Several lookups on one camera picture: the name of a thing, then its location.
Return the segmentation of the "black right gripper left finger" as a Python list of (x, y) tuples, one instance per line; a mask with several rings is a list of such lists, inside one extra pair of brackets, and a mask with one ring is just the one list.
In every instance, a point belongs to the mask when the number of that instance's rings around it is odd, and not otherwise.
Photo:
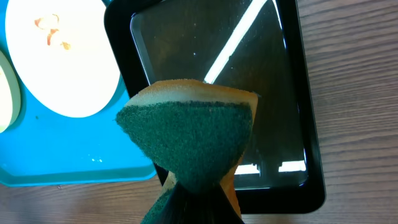
[(152, 223), (197, 224), (199, 223), (198, 202), (199, 197), (178, 182)]

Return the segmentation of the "green yellow sponge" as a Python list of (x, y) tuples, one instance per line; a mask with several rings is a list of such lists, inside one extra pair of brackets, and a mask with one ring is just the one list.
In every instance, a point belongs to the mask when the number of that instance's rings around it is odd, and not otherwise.
[(251, 138), (257, 102), (249, 91), (179, 79), (155, 82), (125, 104), (116, 123), (168, 172), (144, 223), (152, 223), (178, 182), (198, 197), (220, 185), (241, 218), (234, 173)]

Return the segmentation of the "white plate top right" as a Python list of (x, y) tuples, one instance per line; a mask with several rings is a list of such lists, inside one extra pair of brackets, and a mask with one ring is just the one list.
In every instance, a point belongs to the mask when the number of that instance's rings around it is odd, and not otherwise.
[(26, 88), (48, 109), (71, 118), (101, 111), (119, 69), (104, 29), (101, 0), (10, 0), (5, 33)]

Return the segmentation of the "black water tray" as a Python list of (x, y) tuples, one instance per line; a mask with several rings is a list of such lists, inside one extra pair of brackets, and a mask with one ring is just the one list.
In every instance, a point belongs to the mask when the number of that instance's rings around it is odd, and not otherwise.
[(243, 214), (309, 213), (326, 198), (295, 1), (113, 0), (104, 26), (129, 95), (189, 78), (254, 92), (235, 177)]

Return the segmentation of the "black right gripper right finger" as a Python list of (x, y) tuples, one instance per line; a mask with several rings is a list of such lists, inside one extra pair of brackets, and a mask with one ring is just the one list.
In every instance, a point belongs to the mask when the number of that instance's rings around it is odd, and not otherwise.
[(234, 211), (226, 194), (220, 185), (214, 185), (209, 191), (201, 194), (198, 199), (200, 217), (198, 222), (202, 224), (244, 224)]

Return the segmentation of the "teal plastic tray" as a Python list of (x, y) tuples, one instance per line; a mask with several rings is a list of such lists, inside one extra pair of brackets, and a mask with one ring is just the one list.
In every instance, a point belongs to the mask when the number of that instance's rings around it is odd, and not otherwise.
[(1, 51), (10, 62), (21, 91), (15, 122), (1, 133), (1, 183), (9, 187), (140, 181), (155, 175), (152, 162), (116, 124), (129, 100), (119, 72), (110, 102), (84, 118), (60, 115), (26, 88), (7, 48), (6, 8), (1, 2)]

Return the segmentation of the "yellow plate with sauce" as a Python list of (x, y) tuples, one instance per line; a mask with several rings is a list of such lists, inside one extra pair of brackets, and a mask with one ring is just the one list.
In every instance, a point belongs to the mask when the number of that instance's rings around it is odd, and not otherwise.
[(2, 52), (0, 91), (1, 133), (3, 133), (15, 122), (19, 115), (21, 109), (21, 91), (17, 76), (10, 62)]

